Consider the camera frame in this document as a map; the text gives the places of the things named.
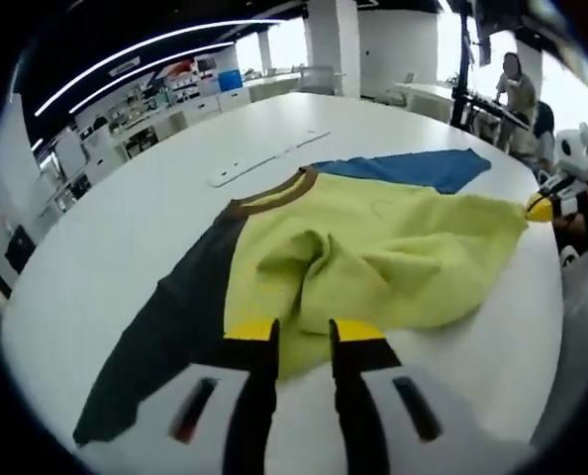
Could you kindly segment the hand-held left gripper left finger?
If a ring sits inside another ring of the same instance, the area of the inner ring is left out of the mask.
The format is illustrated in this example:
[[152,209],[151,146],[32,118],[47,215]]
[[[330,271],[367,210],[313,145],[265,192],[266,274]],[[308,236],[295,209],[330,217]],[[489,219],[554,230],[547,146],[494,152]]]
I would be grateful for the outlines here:
[[104,446],[107,474],[262,474],[276,409],[280,325],[259,320],[224,335],[144,399]]

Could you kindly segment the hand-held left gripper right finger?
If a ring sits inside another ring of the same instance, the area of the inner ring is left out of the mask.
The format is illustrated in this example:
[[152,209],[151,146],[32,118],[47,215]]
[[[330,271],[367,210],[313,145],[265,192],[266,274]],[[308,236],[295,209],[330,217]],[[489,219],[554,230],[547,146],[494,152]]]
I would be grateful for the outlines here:
[[329,323],[335,408],[350,474],[509,474],[518,446],[477,422],[466,401],[404,365],[384,334]]

